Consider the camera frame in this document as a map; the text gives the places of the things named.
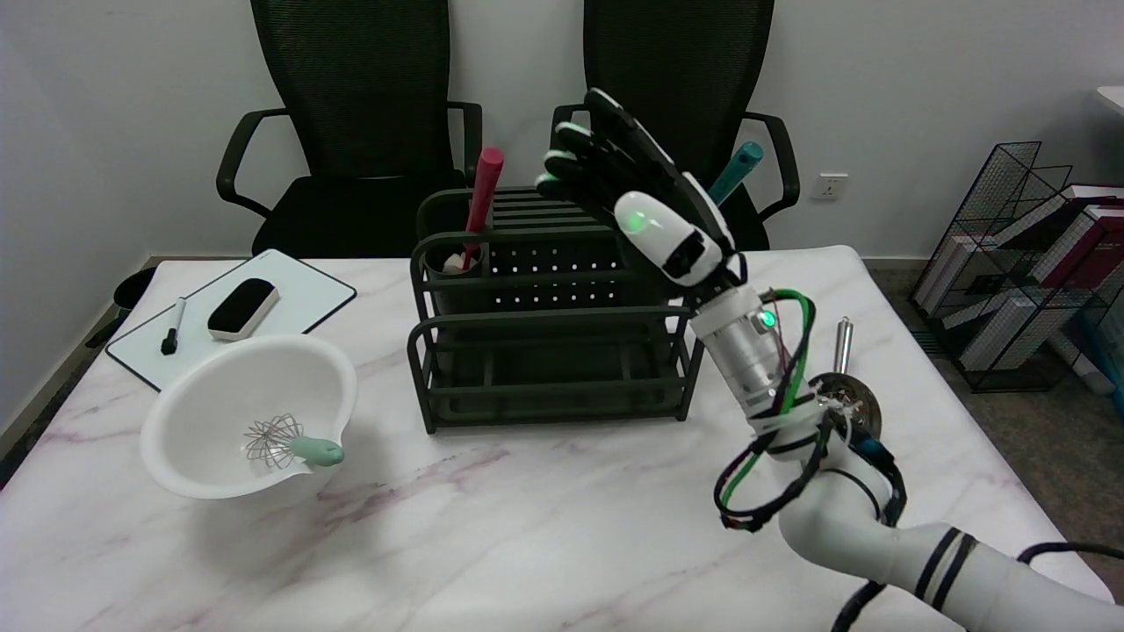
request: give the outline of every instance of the white table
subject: white table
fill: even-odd
[[[840,317],[855,323],[851,370],[905,472],[903,525],[946,520],[1008,553],[1060,539],[852,250],[749,260],[756,287],[816,300],[809,374],[830,368]],[[750,432],[709,359],[682,423],[429,436],[404,350],[406,264],[312,263],[360,292],[311,334],[360,378],[347,461],[319,498],[255,514],[164,491],[137,449],[156,394],[102,355],[0,494],[0,629],[825,631],[861,585],[797,558],[776,524],[722,529],[710,490]],[[230,265],[162,264],[126,328]],[[797,327],[785,333],[795,345]],[[763,461],[742,503],[791,476]],[[1111,599],[1073,554],[1035,567]],[[890,589],[855,630],[959,629]]]

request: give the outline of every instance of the teal utensil handle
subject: teal utensil handle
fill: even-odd
[[[742,183],[742,180],[745,180],[745,177],[753,171],[753,168],[761,162],[764,155],[765,153],[761,148],[761,145],[752,141],[743,144],[734,152],[729,162],[726,163],[726,169],[722,170],[722,174],[718,175],[718,179],[714,181],[708,191],[715,206],[726,201],[726,198],[734,192],[734,189]]]
[[[289,442],[289,451],[298,459],[321,468],[339,464],[344,460],[344,449],[327,439],[298,436]]]

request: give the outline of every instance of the robotic arm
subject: robotic arm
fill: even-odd
[[[892,585],[972,632],[1124,632],[1124,608],[1057,584],[954,526],[897,529],[905,487],[892,455],[862,431],[849,431],[845,440],[804,383],[814,304],[791,291],[765,297],[801,300],[805,336],[789,356],[762,297],[746,282],[744,259],[740,274],[731,270],[740,254],[699,182],[608,94],[591,90],[586,105],[597,133],[559,125],[564,151],[546,154],[547,173],[536,188],[615,228],[628,264],[694,309],[692,331],[756,434],[715,489],[726,527],[754,532],[776,515],[800,557],[870,580],[833,630],[850,628],[862,606]],[[729,509],[727,481],[747,458],[736,485],[762,453],[801,463],[800,478],[761,507]]]

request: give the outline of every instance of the red utensil handle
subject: red utensil handle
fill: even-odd
[[[504,152],[496,147],[486,147],[477,161],[477,180],[472,184],[472,201],[469,204],[469,223],[464,227],[469,233],[480,233],[488,222],[488,209],[496,197],[496,184],[504,171]],[[464,244],[464,270],[472,263],[472,255],[480,250],[480,244]]]

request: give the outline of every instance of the black office chair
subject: black office chair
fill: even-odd
[[[257,37],[284,108],[235,128],[218,193],[265,218],[253,252],[297,258],[409,256],[418,205],[471,186],[481,109],[447,101],[447,0],[252,0]],[[453,166],[448,109],[464,117],[464,173]],[[287,115],[310,175],[270,210],[234,180],[263,118]]]
[[[586,0],[586,84],[623,105],[704,187],[733,154],[742,121],[765,124],[783,193],[761,213],[744,186],[726,199],[723,215],[740,250],[769,250],[762,223],[800,198],[785,123],[745,111],[764,60],[772,10],[772,0]],[[575,111],[586,108],[559,107],[554,125]],[[591,123],[596,128],[597,120]]]

